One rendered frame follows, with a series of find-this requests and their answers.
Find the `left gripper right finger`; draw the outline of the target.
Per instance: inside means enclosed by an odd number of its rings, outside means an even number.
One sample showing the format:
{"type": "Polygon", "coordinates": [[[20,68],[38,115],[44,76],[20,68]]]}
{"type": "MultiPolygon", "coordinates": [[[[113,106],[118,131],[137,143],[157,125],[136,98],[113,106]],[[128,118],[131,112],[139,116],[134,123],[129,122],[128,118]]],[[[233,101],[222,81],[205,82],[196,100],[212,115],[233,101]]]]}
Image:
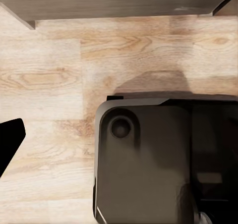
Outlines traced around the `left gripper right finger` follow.
{"type": "Polygon", "coordinates": [[[238,158],[238,120],[226,118],[222,136],[238,158]]]}

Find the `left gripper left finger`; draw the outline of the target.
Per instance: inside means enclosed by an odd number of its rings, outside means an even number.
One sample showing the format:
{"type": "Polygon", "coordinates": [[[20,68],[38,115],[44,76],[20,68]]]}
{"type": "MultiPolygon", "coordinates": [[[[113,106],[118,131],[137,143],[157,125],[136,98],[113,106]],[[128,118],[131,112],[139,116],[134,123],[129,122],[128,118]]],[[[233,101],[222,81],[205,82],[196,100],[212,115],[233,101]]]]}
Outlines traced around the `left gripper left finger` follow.
{"type": "Polygon", "coordinates": [[[21,118],[0,123],[0,177],[26,136],[21,118]]]}

